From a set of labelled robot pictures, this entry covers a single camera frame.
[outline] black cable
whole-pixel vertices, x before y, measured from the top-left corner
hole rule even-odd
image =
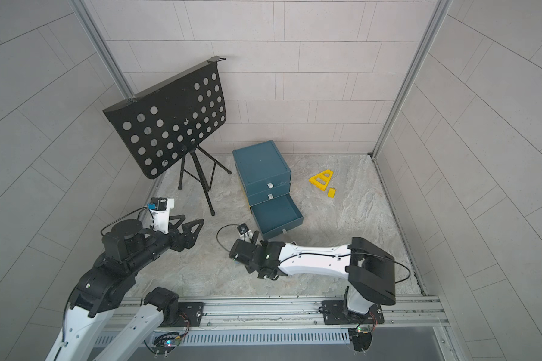
[[[215,235],[215,239],[217,240],[217,243],[221,246],[222,249],[226,250],[227,252],[231,252],[229,249],[226,249],[225,246],[223,246],[221,244],[221,242],[219,242],[219,232],[221,231],[221,229],[225,228],[225,227],[229,227],[229,226],[239,226],[238,224],[228,224],[228,225],[224,225],[223,227],[219,228],[219,230],[217,231],[217,235]]]

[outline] marble floor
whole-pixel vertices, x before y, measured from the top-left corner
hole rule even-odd
[[[217,167],[210,192],[214,217],[199,182],[185,175],[182,190],[177,189],[179,163],[165,172],[157,196],[175,198],[171,214],[185,214],[188,221],[204,218],[204,227],[195,247],[182,253],[167,251],[139,272],[128,296],[141,297],[158,286],[181,296],[342,295],[348,285],[343,279],[298,274],[277,281],[262,280],[228,258],[228,253],[215,240],[217,230],[226,224],[246,223],[253,230],[257,226],[241,190],[232,155],[216,155],[216,158],[233,174]],[[284,158],[292,171],[291,197],[303,214],[304,223],[272,240],[326,247],[348,244],[352,237],[359,236],[412,268],[368,155],[285,155]],[[206,157],[199,159],[205,173],[210,175],[213,163]],[[186,169],[195,174],[190,157]],[[308,181],[325,169],[334,172],[329,184],[337,189],[334,198],[328,198],[327,191],[321,192]],[[237,236],[236,227],[227,227],[219,234],[219,240],[230,249]],[[396,279],[405,275],[406,271],[396,266]],[[396,293],[420,293],[416,278],[412,276],[398,284]]]

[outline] white tiled wall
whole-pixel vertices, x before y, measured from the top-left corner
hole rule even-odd
[[[0,1],[0,361],[44,360],[100,228],[145,201],[119,100],[65,1]]]
[[[542,360],[542,0],[454,0],[377,164],[467,356]]]
[[[268,139],[281,142],[284,153],[370,152],[436,5],[201,0],[86,4],[135,91],[213,55],[227,59],[218,66],[229,125],[221,128],[221,137],[212,136],[204,144],[212,153],[230,153]]]

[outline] yellow toy piece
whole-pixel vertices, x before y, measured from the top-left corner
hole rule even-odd
[[[314,186],[321,189],[322,192],[325,192],[327,189],[327,184],[329,184],[329,181],[331,180],[331,177],[333,176],[333,172],[329,169],[326,169],[322,171],[321,173],[309,178],[309,182],[313,184]]]

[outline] black perforated panel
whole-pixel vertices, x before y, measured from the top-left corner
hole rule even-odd
[[[159,177],[225,122],[214,59],[104,110],[147,178]]]

